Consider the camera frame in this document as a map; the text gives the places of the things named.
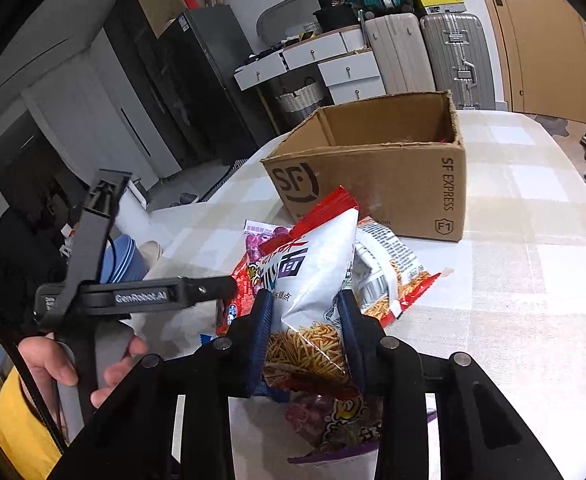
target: human hand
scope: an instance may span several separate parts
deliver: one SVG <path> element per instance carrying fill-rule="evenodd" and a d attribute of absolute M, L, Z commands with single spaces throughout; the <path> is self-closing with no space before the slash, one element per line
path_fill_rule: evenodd
<path fill-rule="evenodd" d="M 49 410 L 55 413 L 57 407 L 55 406 L 53 380 L 66 386 L 74 386 L 77 384 L 77 373 L 68 360 L 66 352 L 53 340 L 52 334 L 46 337 L 27 337 L 20 342 L 18 349 L 26 362 L 28 370 L 35 379 L 38 390 L 42 394 L 42 397 L 44 397 L 44 402 Z M 104 380 L 108 386 L 90 394 L 90 402 L 92 405 L 99 408 L 133 367 L 133 356 L 147 352 L 148 347 L 146 343 L 137 336 L 133 336 L 131 342 L 128 344 L 128 351 L 122 361 L 112 364 L 104 371 Z M 28 401 L 33 404 L 22 378 L 20 378 L 20 381 L 22 382 L 22 391 Z"/>

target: door frame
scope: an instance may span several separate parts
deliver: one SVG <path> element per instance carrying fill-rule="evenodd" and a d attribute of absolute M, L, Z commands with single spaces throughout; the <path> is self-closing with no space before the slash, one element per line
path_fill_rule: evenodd
<path fill-rule="evenodd" d="M 504 34 L 502 33 L 502 25 L 500 24 L 500 18 L 497 14 L 496 1 L 484 0 L 486 8 L 489 12 L 491 19 L 491 26 L 494 30 L 494 36 L 496 37 L 497 52 L 500 59 L 500 72 L 502 73 L 502 89 L 504 91 L 504 99 L 507 101 L 508 110 L 513 111 L 513 88 L 511 85 L 511 73 L 509 70 L 509 56 L 506 51 L 506 44 L 504 43 Z M 584 40 L 586 41 L 586 23 L 580 16 L 582 21 L 582 32 L 584 34 Z"/>

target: drawer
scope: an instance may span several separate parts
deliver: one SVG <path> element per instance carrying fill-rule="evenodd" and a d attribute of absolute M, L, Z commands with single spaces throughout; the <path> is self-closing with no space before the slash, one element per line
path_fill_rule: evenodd
<path fill-rule="evenodd" d="M 342 41 L 346 46 L 346 52 L 352 52 L 353 50 L 361 50 L 366 48 L 366 43 L 364 42 L 364 34 L 362 34 L 361 28 L 351 28 L 350 30 L 345 30 L 341 32 L 342 34 Z"/>
<path fill-rule="evenodd" d="M 329 90 L 331 91 L 333 102 L 337 105 L 386 94 L 384 83 L 382 83 L 382 78 L 379 76 L 330 86 Z"/>
<path fill-rule="evenodd" d="M 379 68 L 372 52 L 351 54 L 318 65 L 327 86 L 379 76 Z"/>
<path fill-rule="evenodd" d="M 346 54 L 346 47 L 339 32 L 305 41 L 282 52 L 289 70 L 340 54 Z"/>
<path fill-rule="evenodd" d="M 273 52 L 273 54 L 269 54 L 267 57 L 245 66 L 235 74 L 235 80 L 240 90 L 246 90 L 257 85 L 257 83 L 282 75 L 286 71 L 287 69 L 279 52 Z"/>

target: white and beige tablecloth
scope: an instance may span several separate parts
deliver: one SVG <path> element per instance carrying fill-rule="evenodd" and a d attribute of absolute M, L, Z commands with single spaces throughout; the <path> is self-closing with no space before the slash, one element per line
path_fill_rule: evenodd
<path fill-rule="evenodd" d="M 586 185 L 536 122 L 506 112 L 460 112 L 467 148 L 467 216 L 459 243 L 407 238 L 431 272 L 452 272 L 387 329 L 418 351 L 465 351 L 520 413 L 565 480 L 586 476 Z M 251 158 L 208 203 L 184 206 L 183 230 L 148 278 L 230 272 L 245 219 L 291 224 L 259 160 Z M 213 333 L 214 305 L 138 316 L 138 332 L 165 357 Z M 232 400 L 238 479 L 372 478 L 372 463 L 300 471 L 309 451 L 267 399 Z M 439 478 L 436 426 L 431 478 Z"/>

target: barcode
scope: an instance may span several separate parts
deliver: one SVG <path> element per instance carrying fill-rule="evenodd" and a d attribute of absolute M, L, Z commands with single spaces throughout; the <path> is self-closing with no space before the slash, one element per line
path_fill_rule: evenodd
<path fill-rule="evenodd" d="M 361 290 L 359 297 L 362 306 L 366 306 L 375 303 L 385 294 L 388 294 L 388 285 L 387 279 L 384 277 L 384 274 L 382 274 L 377 280 L 367 283 Z"/>

